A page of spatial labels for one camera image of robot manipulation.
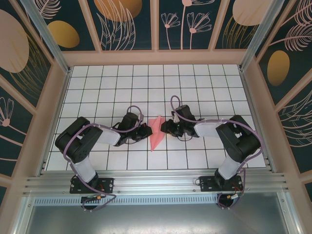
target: metal floor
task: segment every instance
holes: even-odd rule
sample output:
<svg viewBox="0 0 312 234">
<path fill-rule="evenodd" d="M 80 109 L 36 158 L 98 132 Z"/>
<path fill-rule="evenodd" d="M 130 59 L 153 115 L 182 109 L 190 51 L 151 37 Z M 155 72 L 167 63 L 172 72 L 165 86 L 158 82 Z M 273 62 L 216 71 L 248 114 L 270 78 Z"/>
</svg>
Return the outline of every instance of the metal floor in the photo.
<svg viewBox="0 0 312 234">
<path fill-rule="evenodd" d="M 245 194 L 232 210 L 216 204 L 34 207 L 27 234 L 287 234 L 276 193 Z"/>
</svg>

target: mounting plate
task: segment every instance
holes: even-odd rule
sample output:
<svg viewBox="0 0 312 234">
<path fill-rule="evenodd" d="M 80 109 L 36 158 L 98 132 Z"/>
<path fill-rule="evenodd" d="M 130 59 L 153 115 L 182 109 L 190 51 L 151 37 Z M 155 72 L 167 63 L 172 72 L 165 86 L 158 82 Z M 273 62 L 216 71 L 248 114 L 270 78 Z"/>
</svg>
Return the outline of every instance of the mounting plate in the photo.
<svg viewBox="0 0 312 234">
<path fill-rule="evenodd" d="M 235 175 L 231 179 L 229 179 L 227 183 L 224 184 L 222 189 L 215 182 L 215 176 L 199 177 L 199 185 L 202 192 L 232 192 L 235 191 L 235 186 L 233 185 L 233 183 L 240 190 L 243 190 L 242 178 L 239 175 Z"/>
<path fill-rule="evenodd" d="M 98 178 L 96 189 L 111 194 L 114 187 L 114 178 Z M 78 179 L 73 178 L 70 185 L 70 194 L 95 194 Z"/>
</svg>

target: pink cloth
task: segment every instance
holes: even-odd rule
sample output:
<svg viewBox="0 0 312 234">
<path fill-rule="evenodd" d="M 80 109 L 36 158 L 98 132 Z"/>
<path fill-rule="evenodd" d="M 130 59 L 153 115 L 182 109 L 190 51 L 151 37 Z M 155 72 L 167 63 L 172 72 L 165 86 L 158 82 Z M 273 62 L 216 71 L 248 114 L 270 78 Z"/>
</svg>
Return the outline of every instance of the pink cloth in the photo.
<svg viewBox="0 0 312 234">
<path fill-rule="evenodd" d="M 165 117 L 158 116 L 148 120 L 148 125 L 152 128 L 153 134 L 150 135 L 151 151 L 153 151 L 157 145 L 165 137 L 165 133 L 160 130 L 161 125 L 166 121 Z"/>
</svg>

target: white grid mat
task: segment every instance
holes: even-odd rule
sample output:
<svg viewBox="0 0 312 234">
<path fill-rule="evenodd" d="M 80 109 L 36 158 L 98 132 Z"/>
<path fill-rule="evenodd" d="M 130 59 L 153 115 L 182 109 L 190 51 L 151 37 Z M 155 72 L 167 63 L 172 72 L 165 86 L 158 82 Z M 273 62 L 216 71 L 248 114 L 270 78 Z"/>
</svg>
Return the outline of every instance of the white grid mat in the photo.
<svg viewBox="0 0 312 234">
<path fill-rule="evenodd" d="M 45 170 L 70 170 L 54 141 L 77 117 L 113 126 L 130 105 L 137 105 L 145 116 L 143 122 L 158 115 L 170 119 L 172 95 L 189 105 L 196 119 L 237 114 L 254 129 L 236 65 L 75 66 Z M 97 143 L 90 153 L 95 170 L 211 169 L 218 168 L 225 157 L 218 138 L 184 142 L 168 134 L 153 152 L 145 139 L 120 147 Z M 265 167 L 263 157 L 252 159 L 248 167 Z"/>
</svg>

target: yellow oval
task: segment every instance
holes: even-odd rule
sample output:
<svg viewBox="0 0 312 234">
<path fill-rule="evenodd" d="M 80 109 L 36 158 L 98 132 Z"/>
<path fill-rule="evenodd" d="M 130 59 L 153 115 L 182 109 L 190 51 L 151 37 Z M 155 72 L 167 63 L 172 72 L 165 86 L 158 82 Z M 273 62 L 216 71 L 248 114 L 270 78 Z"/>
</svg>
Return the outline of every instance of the yellow oval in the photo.
<svg viewBox="0 0 312 234">
<path fill-rule="evenodd" d="M 58 45 L 73 48 L 79 44 L 79 35 L 70 24 L 56 20 L 49 23 L 48 28 Z"/>
<path fill-rule="evenodd" d="M 129 10 L 132 18 L 136 17 L 142 9 L 142 0 L 94 0 L 97 9 L 109 20 L 126 21 L 127 19 L 121 16 L 122 10 L 119 2 L 124 10 Z"/>
<path fill-rule="evenodd" d="M 236 0 L 233 5 L 233 18 L 240 25 L 258 25 L 271 2 L 272 0 Z"/>
<path fill-rule="evenodd" d="M 288 55 L 281 50 L 275 51 L 268 63 L 268 80 L 271 85 L 278 86 L 286 78 L 290 61 Z"/>
<path fill-rule="evenodd" d="M 12 73 L 24 69 L 29 57 L 27 34 L 9 13 L 0 10 L 0 67 Z"/>
</svg>

